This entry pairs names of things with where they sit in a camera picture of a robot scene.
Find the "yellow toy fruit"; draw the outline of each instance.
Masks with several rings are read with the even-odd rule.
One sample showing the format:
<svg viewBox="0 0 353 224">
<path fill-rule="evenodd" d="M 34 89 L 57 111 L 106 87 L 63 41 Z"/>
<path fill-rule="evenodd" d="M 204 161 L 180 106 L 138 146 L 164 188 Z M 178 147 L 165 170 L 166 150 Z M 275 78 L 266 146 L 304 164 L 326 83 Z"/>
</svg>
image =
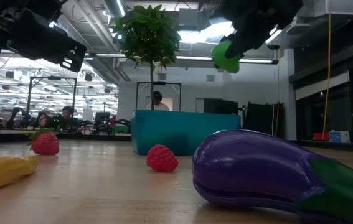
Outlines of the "yellow toy fruit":
<svg viewBox="0 0 353 224">
<path fill-rule="evenodd" d="M 0 187 L 34 173 L 37 165 L 36 156 L 0 157 Z"/>
</svg>

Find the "eggplant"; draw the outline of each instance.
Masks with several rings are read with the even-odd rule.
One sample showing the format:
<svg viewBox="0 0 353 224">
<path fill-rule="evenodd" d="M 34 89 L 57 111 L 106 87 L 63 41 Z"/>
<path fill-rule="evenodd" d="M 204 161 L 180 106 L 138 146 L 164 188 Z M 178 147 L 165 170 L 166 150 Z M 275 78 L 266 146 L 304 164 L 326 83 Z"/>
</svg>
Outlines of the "eggplant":
<svg viewBox="0 0 353 224">
<path fill-rule="evenodd" d="M 216 205 L 353 224 L 353 169 L 284 139 L 242 129 L 214 133 L 197 148 L 192 173 L 197 192 Z"/>
</svg>

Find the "teal bin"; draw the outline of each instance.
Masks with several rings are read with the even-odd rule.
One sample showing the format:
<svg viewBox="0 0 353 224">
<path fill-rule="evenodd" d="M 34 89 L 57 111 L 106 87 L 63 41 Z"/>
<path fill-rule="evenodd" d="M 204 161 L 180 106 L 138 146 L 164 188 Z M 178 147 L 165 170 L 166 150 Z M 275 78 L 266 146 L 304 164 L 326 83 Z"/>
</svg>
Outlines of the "teal bin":
<svg viewBox="0 0 353 224">
<path fill-rule="evenodd" d="M 147 155 L 156 144 L 177 156 L 193 155 L 208 135 L 239 128 L 238 115 L 137 110 L 131 120 L 133 150 L 139 155 Z"/>
</svg>

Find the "potted tree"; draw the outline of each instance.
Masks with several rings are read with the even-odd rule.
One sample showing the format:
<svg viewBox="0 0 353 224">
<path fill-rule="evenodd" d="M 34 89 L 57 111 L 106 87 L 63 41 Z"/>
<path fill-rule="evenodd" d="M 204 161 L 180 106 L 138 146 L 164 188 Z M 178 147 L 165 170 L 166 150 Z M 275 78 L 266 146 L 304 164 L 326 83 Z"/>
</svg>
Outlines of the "potted tree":
<svg viewBox="0 0 353 224">
<path fill-rule="evenodd" d="M 179 51 L 181 37 L 177 33 L 177 24 L 173 18 L 165 16 L 165 10 L 161 11 L 161 5 L 145 9 L 143 6 L 135 6 L 122 18 L 115 20 L 113 32 L 114 42 L 120 44 L 120 49 L 127 60 L 135 62 L 135 68 L 139 63 L 148 63 L 150 66 L 151 81 L 151 109 L 154 109 L 153 100 L 153 72 L 154 63 L 166 65 L 175 63 L 175 52 Z"/>
</svg>

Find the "red strawberry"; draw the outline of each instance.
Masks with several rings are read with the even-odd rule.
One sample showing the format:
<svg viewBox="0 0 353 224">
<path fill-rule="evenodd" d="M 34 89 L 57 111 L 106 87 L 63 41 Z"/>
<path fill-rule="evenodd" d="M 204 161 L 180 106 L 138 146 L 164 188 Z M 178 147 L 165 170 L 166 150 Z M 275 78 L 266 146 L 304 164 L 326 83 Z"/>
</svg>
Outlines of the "red strawberry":
<svg viewBox="0 0 353 224">
<path fill-rule="evenodd" d="M 166 146 L 155 145 L 147 154 L 147 166 L 157 172 L 172 172 L 178 164 L 174 153 Z"/>
<path fill-rule="evenodd" d="M 40 155 L 56 155 L 59 153 L 59 140 L 52 132 L 53 129 L 40 129 L 37 133 L 32 134 L 31 149 L 34 153 Z"/>
</svg>

